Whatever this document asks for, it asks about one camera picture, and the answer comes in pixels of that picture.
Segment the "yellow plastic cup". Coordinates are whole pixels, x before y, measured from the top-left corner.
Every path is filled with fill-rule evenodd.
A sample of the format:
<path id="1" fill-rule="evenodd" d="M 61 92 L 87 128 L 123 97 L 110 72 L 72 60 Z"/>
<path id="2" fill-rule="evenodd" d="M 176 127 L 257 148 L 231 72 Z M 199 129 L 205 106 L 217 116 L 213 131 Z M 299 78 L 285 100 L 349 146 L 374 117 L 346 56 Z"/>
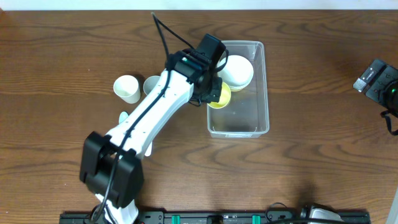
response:
<path id="1" fill-rule="evenodd" d="M 208 106 L 213 109 L 222 109 L 226 107 L 231 101 L 231 90 L 230 87 L 223 82 L 221 86 L 221 95 L 218 102 L 208 103 Z"/>

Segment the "yellow plastic bowl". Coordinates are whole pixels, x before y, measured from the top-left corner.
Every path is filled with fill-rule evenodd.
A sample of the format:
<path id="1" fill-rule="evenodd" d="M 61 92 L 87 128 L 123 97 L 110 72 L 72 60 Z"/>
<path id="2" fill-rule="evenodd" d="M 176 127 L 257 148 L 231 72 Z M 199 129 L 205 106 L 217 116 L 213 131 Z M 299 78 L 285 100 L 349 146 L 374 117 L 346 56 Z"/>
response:
<path id="1" fill-rule="evenodd" d="M 232 86 L 230 85 L 229 88 L 232 92 L 241 91 L 249 85 L 249 82 L 241 85 L 241 86 Z"/>

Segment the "white plastic bowl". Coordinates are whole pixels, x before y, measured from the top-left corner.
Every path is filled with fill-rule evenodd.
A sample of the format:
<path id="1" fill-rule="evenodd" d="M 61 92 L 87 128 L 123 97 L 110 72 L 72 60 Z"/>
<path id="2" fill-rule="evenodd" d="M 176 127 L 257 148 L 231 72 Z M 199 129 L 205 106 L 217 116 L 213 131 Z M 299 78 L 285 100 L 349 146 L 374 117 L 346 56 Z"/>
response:
<path id="1" fill-rule="evenodd" d="M 254 68 L 251 62 L 240 55 L 230 55 L 228 59 L 223 58 L 218 65 L 225 67 L 218 72 L 218 76 L 228 85 L 241 86 L 251 82 L 254 76 Z"/>

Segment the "white plastic cup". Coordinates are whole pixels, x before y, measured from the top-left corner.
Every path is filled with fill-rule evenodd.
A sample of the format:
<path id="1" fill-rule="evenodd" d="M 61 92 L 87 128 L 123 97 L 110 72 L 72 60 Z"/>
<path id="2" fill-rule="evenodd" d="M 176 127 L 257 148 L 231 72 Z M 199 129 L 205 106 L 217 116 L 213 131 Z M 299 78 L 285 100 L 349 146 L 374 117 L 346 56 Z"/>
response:
<path id="1" fill-rule="evenodd" d="M 137 103 L 141 98 L 138 79 L 131 75 L 117 78 L 113 84 L 114 93 L 129 104 Z"/>

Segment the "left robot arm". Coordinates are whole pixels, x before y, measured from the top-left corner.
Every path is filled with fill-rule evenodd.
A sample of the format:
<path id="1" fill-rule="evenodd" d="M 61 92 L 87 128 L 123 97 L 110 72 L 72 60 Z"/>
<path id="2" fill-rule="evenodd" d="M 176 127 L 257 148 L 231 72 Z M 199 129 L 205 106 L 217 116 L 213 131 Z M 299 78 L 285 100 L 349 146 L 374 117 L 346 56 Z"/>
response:
<path id="1" fill-rule="evenodd" d="M 170 54 L 153 90 L 120 124 L 104 136 L 92 132 L 84 141 L 80 180 L 102 197 L 88 221 L 105 217 L 110 223 L 134 223 L 134 201 L 144 183 L 141 160 L 170 117 L 185 103 L 220 100 L 217 72 L 226 46 L 206 34 L 195 49 Z"/>

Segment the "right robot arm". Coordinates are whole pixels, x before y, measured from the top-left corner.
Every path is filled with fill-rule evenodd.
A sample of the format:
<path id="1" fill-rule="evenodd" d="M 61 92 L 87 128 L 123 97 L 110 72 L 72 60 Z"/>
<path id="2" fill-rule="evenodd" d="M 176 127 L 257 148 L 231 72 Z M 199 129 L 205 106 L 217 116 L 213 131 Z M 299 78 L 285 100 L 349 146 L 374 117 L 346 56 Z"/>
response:
<path id="1" fill-rule="evenodd" d="M 355 81 L 353 88 L 385 108 L 380 116 L 386 122 L 388 132 L 392 129 L 391 118 L 397 117 L 397 69 L 386 62 L 375 59 Z M 366 212 L 338 212 L 321 205 L 303 207 L 298 216 L 299 223 L 370 223 Z"/>

